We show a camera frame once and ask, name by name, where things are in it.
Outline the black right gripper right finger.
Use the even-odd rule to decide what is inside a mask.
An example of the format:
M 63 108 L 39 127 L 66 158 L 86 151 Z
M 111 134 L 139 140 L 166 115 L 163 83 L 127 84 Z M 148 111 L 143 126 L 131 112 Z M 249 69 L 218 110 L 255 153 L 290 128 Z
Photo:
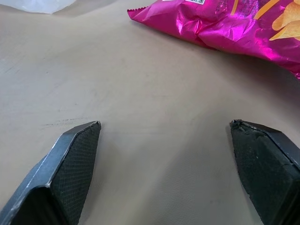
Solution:
M 230 123 L 240 181 L 264 225 L 300 225 L 300 148 L 283 132 Z

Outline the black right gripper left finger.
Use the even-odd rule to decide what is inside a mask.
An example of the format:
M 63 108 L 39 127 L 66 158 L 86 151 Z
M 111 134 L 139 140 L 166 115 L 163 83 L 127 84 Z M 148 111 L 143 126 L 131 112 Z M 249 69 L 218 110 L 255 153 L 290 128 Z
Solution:
M 0 211 L 0 225 L 78 225 L 100 131 L 92 121 L 61 134 Z

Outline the magenta foil chips bag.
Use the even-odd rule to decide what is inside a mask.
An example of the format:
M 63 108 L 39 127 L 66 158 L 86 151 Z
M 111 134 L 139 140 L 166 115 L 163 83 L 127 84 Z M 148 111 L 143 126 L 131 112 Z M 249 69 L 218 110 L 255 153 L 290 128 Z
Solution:
M 273 62 L 300 79 L 300 0 L 156 0 L 127 13 L 188 42 Z

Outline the clear plastic bag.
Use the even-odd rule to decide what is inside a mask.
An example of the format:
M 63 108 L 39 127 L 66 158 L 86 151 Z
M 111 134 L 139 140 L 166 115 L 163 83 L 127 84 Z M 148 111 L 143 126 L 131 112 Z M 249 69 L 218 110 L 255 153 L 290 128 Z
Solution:
M 0 5 L 30 13 L 53 14 L 76 0 L 0 0 Z

